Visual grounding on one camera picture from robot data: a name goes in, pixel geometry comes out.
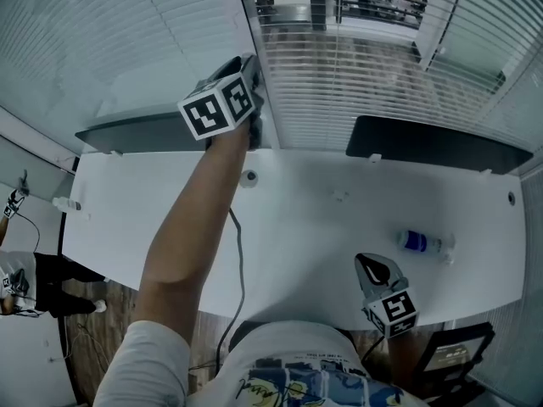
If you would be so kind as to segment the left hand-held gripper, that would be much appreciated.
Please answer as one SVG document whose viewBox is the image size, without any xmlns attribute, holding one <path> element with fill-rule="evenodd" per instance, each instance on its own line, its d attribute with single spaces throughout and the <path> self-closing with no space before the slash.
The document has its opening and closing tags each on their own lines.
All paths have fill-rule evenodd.
<svg viewBox="0 0 543 407">
<path fill-rule="evenodd" d="M 249 148 L 261 148 L 260 109 L 264 100 L 257 94 L 260 60 L 245 53 L 229 59 L 211 76 L 177 103 L 188 129 L 208 149 L 214 137 L 236 130 L 249 122 Z"/>
</svg>

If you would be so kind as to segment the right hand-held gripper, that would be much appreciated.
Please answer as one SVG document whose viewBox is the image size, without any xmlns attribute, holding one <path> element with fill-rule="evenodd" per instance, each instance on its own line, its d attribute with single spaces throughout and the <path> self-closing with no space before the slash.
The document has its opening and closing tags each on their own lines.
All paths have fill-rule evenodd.
<svg viewBox="0 0 543 407">
<path fill-rule="evenodd" d="M 386 338 L 411 330 L 417 324 L 418 310 L 408 279 L 399 270 L 366 255 L 359 255 L 359 261 L 368 320 Z"/>
</svg>

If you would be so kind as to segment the person's right forearm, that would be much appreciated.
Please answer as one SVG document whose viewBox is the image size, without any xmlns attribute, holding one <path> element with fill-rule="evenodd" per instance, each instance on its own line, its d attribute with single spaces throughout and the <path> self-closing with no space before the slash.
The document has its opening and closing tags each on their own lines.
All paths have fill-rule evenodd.
<svg viewBox="0 0 543 407">
<path fill-rule="evenodd" d="M 405 332 L 389 338 L 387 344 L 392 383 L 411 392 L 414 372 L 422 355 L 419 339 L 412 332 Z"/>
</svg>

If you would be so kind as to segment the person's left forearm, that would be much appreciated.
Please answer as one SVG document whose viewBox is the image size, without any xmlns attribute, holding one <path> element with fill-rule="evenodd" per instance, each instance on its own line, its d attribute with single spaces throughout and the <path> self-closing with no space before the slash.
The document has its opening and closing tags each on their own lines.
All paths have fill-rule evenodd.
<svg viewBox="0 0 543 407">
<path fill-rule="evenodd" d="M 135 318 L 192 341 L 199 301 L 249 149 L 249 123 L 214 138 L 152 241 Z"/>
</svg>

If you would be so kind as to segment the blue label pump bottle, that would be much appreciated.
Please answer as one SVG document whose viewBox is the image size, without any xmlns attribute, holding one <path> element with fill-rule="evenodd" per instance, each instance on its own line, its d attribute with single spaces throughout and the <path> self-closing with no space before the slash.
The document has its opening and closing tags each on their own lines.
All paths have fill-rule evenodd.
<svg viewBox="0 0 543 407">
<path fill-rule="evenodd" d="M 401 249 L 431 255 L 448 265 L 454 263 L 456 239 L 453 235 L 435 237 L 418 231 L 402 230 L 398 233 L 397 242 Z"/>
</svg>

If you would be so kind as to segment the black tablet screen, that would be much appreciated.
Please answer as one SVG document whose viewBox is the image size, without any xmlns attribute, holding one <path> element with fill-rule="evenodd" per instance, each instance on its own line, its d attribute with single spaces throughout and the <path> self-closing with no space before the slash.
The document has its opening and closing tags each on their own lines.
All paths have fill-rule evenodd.
<svg viewBox="0 0 543 407">
<path fill-rule="evenodd" d="M 481 341 L 469 340 L 462 343 L 439 346 L 426 365 L 425 371 L 450 368 L 470 362 L 478 352 Z"/>
</svg>

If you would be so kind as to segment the black desk divider panel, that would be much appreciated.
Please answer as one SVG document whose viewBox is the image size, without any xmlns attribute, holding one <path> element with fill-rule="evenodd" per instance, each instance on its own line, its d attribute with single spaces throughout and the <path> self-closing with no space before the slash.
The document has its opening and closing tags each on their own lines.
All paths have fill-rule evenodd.
<svg viewBox="0 0 543 407">
<path fill-rule="evenodd" d="M 94 125 L 75 134 L 100 153 L 165 153 L 204 151 L 193 138 L 182 114 L 167 111 Z"/>
<path fill-rule="evenodd" d="M 505 175 L 533 158 L 521 148 L 436 125 L 368 115 L 356 118 L 345 154 Z"/>
</svg>

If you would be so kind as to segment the black plastic-wrapped office chair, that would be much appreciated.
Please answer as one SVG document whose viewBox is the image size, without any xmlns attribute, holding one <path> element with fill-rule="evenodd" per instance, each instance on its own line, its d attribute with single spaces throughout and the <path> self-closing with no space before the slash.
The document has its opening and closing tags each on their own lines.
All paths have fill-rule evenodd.
<svg viewBox="0 0 543 407">
<path fill-rule="evenodd" d="M 432 335 L 414 372 L 414 382 L 419 387 L 429 390 L 430 407 L 465 407 L 484 393 L 483 386 L 469 379 L 468 374 L 482 362 L 483 353 L 490 346 L 494 336 L 493 326 L 489 322 L 436 332 Z M 481 344 L 470 362 L 434 371 L 424 370 L 439 346 L 474 339 L 479 339 Z"/>
</svg>

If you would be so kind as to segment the small clear bottle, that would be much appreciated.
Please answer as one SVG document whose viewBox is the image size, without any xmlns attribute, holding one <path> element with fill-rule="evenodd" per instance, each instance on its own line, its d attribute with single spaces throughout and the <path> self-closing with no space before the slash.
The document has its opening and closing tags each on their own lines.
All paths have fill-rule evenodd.
<svg viewBox="0 0 543 407">
<path fill-rule="evenodd" d="M 59 211 L 64 212 L 64 213 L 81 211 L 81 204 L 67 197 L 53 198 L 52 204 Z"/>
</svg>

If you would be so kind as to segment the grey door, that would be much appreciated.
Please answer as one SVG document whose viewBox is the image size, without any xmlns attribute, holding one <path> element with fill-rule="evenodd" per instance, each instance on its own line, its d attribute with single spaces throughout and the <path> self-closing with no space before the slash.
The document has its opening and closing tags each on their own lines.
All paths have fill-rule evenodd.
<svg viewBox="0 0 543 407">
<path fill-rule="evenodd" d="M 17 187 L 26 176 L 30 195 L 52 201 L 69 197 L 74 176 L 0 136 L 0 183 Z"/>
</svg>

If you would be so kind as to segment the white window frame post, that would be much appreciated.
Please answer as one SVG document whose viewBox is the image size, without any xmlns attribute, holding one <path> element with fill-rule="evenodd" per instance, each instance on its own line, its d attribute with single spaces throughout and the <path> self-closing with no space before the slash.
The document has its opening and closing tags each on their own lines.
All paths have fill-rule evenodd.
<svg viewBox="0 0 543 407">
<path fill-rule="evenodd" d="M 254 30 L 259 30 L 256 13 L 251 8 L 247 11 L 246 0 L 221 0 L 227 20 L 235 36 L 237 54 L 253 53 L 260 61 L 260 85 L 257 92 L 264 99 L 262 106 L 263 120 L 263 146 L 265 148 L 279 149 L 281 147 L 275 122 L 272 99 L 270 97 L 270 74 L 266 62 L 261 55 L 264 52 L 262 40 L 255 35 Z"/>
</svg>

